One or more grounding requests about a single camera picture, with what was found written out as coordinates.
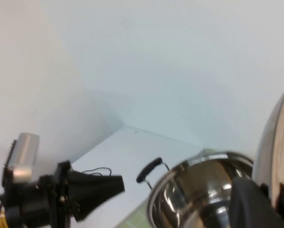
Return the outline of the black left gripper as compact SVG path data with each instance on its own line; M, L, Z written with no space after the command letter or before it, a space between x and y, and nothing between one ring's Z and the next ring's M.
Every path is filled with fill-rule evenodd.
M70 170L70 161L64 161L52 175L40 176L31 183L9 183L2 200L8 227L69 228L71 213L66 202L69 173L72 214L76 221L85 220L104 201L125 192L120 175L97 176Z

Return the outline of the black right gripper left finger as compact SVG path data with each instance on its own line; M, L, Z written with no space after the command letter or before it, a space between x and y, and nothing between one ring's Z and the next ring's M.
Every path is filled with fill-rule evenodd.
M284 228L284 216L271 206L266 185L234 178L230 198L232 228Z

